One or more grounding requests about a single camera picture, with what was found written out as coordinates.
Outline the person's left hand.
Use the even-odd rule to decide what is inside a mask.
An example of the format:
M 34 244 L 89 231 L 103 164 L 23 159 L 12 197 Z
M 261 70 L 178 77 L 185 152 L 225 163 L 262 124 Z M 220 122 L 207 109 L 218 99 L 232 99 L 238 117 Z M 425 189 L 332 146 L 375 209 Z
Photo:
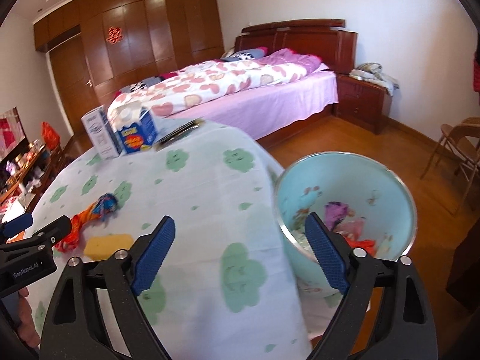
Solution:
M 19 338 L 22 339 L 30 348 L 37 349 L 40 345 L 41 339 L 38 335 L 33 319 L 32 308 L 27 300 L 29 291 L 27 288 L 23 288 L 18 291 L 19 303 L 18 303 L 18 315 L 19 315 L 19 327 L 17 329 Z

